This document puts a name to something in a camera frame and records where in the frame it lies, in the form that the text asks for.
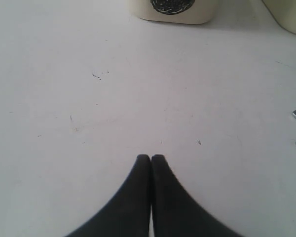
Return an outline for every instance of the white table surface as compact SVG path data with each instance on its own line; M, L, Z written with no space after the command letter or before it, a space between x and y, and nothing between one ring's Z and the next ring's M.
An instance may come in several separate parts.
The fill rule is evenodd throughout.
M200 26L0 0L0 237L68 234L142 153L244 236L296 237L295 109L296 35L259 0Z

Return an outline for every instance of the white desk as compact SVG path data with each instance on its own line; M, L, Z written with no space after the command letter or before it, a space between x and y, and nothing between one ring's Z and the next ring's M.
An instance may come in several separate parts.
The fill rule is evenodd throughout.
M259 0L201 26L0 0L0 237L68 234L141 153L245 237L296 237L295 109L296 35Z

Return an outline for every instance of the black circular design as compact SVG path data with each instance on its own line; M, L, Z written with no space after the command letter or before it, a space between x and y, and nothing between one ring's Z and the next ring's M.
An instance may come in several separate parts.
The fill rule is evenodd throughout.
M150 0L153 8L165 15L175 15L188 10L195 0Z

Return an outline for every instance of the black printed logo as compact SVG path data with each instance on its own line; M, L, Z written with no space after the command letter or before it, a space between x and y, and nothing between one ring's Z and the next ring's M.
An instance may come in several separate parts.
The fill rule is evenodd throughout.
M195 0L150 0L153 8L165 15L175 15L188 10Z

